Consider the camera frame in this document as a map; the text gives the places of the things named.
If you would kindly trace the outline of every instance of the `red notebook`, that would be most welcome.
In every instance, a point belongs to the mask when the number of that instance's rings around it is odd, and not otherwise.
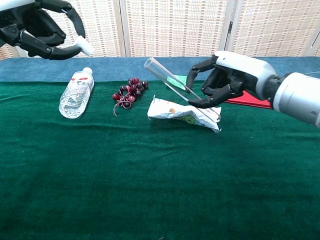
[[[272,109],[270,106],[270,102],[268,102],[267,100],[264,100],[264,101],[258,100],[255,97],[251,96],[246,91],[244,91],[243,93],[244,94],[240,97],[227,100],[226,103],[246,105],[246,106],[264,108],[264,109]]]

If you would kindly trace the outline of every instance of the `blue cloth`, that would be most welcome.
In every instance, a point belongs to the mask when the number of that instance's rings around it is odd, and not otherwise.
[[[176,75],[187,75],[190,68],[208,57],[155,57]],[[288,72],[320,71],[320,57],[257,57],[271,64],[279,75]],[[6,82],[68,82],[74,72],[85,67],[93,70],[95,82],[125,81],[140,77],[146,81],[157,78],[144,68],[147,57],[84,57],[57,61],[42,58],[8,58],[0,62],[1,81]],[[200,73],[205,80],[210,71]]]

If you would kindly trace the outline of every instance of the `white robotic hand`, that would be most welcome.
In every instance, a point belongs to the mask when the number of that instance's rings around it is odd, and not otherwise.
[[[47,9],[66,14],[79,35],[73,46],[58,48],[66,34],[44,11]],[[0,47],[7,43],[26,50],[30,57],[65,60],[84,52],[90,55],[93,48],[85,41],[83,22],[76,10],[63,0],[0,0]]]
[[[283,114],[320,128],[320,79],[301,73],[277,75],[266,61],[229,51],[217,51],[211,59],[196,64],[187,76],[192,89],[198,73],[212,70],[201,90],[204,99],[191,99],[197,108],[212,108],[246,91]]]

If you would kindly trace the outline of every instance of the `crumpled plastic bag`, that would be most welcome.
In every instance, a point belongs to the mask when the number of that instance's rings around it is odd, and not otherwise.
[[[196,107],[191,105],[180,105],[172,101],[159,98],[153,98],[150,104],[147,116],[154,119],[176,119],[185,121],[188,124],[198,125],[209,128],[215,133],[219,133],[221,129],[218,127],[218,118],[221,113],[221,107],[212,107],[214,111],[201,109],[205,115]]]

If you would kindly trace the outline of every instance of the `woven panel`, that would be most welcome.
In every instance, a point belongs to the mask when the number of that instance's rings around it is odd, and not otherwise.
[[[227,0],[126,0],[131,55],[209,56],[219,47]]]
[[[320,45],[318,46],[317,50],[314,53],[315,57],[320,57]]]
[[[0,60],[13,58],[14,55],[11,52],[11,49],[8,44],[3,45],[0,47]]]
[[[91,57],[121,56],[118,30],[112,0],[68,0],[80,15],[86,40],[94,47]],[[78,37],[73,23],[63,13],[48,11],[59,27],[66,33],[66,40],[59,48],[73,45]],[[87,57],[84,53],[76,57]]]
[[[301,56],[320,18],[320,0],[244,0],[232,51]]]

